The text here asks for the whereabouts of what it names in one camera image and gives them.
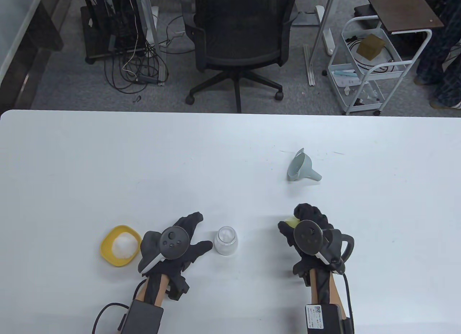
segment carpet floor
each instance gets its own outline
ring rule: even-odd
[[[341,0],[329,26],[334,37],[339,35],[344,23],[353,17],[354,7],[367,0]],[[325,5],[326,0],[297,0],[300,11],[313,11],[315,5]],[[184,103],[191,87],[212,77],[215,71],[201,74],[196,70],[194,53],[168,55],[169,78],[165,86],[148,85],[139,94],[125,95],[114,90],[104,78],[104,61],[93,65],[85,63],[85,46],[81,25],[80,7],[84,0],[73,0],[61,30],[64,48],[53,53],[41,80],[32,105],[34,110],[98,110],[145,112],[236,112],[233,83],[230,80],[215,85],[195,95],[192,106]],[[158,25],[159,37],[165,36],[165,26],[179,13],[162,13]],[[169,32],[184,30],[181,18],[174,21]],[[279,67],[274,64],[257,73],[283,85],[284,99],[274,100],[275,90],[247,80],[241,82],[243,113],[340,115],[342,110],[327,77],[321,75],[329,57],[323,44],[314,61],[316,86],[310,87],[306,76],[303,44],[313,45],[317,28],[293,27],[290,33],[290,58]],[[186,36],[175,39],[168,48],[180,52],[193,48]],[[461,111],[435,110],[429,106],[431,87],[413,83],[415,67],[408,73],[382,112],[387,116],[461,116]],[[390,92],[395,80],[381,81],[384,94]],[[371,112],[354,113],[371,115]]]

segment gloved hand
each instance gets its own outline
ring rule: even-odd
[[[174,226],[179,226],[186,230],[189,238],[192,239],[194,231],[199,222],[203,221],[203,215],[199,212],[190,214],[187,217],[181,217]],[[152,232],[152,239],[158,239],[156,233]],[[201,241],[195,245],[190,245],[184,255],[174,260],[164,260],[157,263],[151,270],[145,273],[148,276],[149,281],[147,284],[146,295],[144,301],[146,303],[154,304],[155,298],[158,293],[158,284],[160,283],[161,275],[164,274],[170,278],[168,291],[168,297],[173,300],[179,300],[183,293],[187,293],[189,285],[186,280],[181,276],[181,272],[185,271],[191,263],[194,263],[196,259],[208,252],[213,248],[213,243],[209,240]]]
[[[321,229],[333,228],[333,225],[328,223],[326,215],[323,215],[317,207],[313,207],[310,204],[298,204],[293,214],[300,221],[311,220],[315,222]],[[317,270],[328,270],[328,267],[315,256],[307,255],[301,251],[293,235],[295,229],[290,227],[285,221],[278,223],[278,229],[280,233],[286,237],[288,245],[294,245],[296,251],[301,256],[301,260],[293,266],[293,274],[303,278],[306,286],[311,286],[309,271],[313,268]]]

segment chair wheel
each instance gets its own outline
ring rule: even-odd
[[[283,100],[283,92],[277,92],[275,94],[275,101],[282,101]]]
[[[85,62],[87,64],[90,64],[90,65],[94,64],[95,61],[96,61],[96,59],[92,59],[92,58],[89,58],[89,57],[85,58]]]
[[[186,97],[186,104],[188,104],[189,106],[193,105],[194,102],[196,101],[196,98],[193,97],[192,95],[187,95]]]

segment white rolling cart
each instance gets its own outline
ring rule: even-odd
[[[373,114],[380,115],[392,95],[399,87],[402,79],[416,62],[432,36],[432,31],[430,29],[392,32],[392,35],[416,32],[426,33],[425,40],[413,58],[403,61],[398,52],[395,50],[395,47],[392,45],[392,42],[389,40],[386,31],[382,28],[381,21],[379,21],[377,27],[374,29],[364,30],[358,26],[354,30],[347,30],[351,24],[355,24],[357,26],[358,21],[364,21],[366,19],[379,19],[379,17],[363,16],[349,20],[341,32],[341,37],[337,42],[336,49],[328,64],[327,76],[330,79],[336,95],[338,96],[341,108],[344,110],[345,115],[349,115],[350,112],[365,110],[375,110]],[[385,41],[385,48],[373,61],[364,63],[358,59],[359,55],[356,53],[356,48],[350,46],[353,42],[350,40],[359,40],[370,34],[374,34],[380,39],[383,39]],[[346,50],[348,63],[333,64],[338,50],[341,48]],[[356,77],[338,75],[337,71],[353,72],[356,74]],[[337,83],[339,82],[339,77],[347,77],[348,79],[351,79],[352,85],[355,84],[355,86],[350,87],[348,95],[346,95],[347,90],[344,90],[343,87],[339,87]],[[398,78],[398,81],[392,88],[392,91],[387,97],[384,97],[377,82],[379,80],[396,78]]]

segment barcode label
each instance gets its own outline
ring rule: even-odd
[[[323,329],[322,308],[319,305],[306,305],[308,329]]]

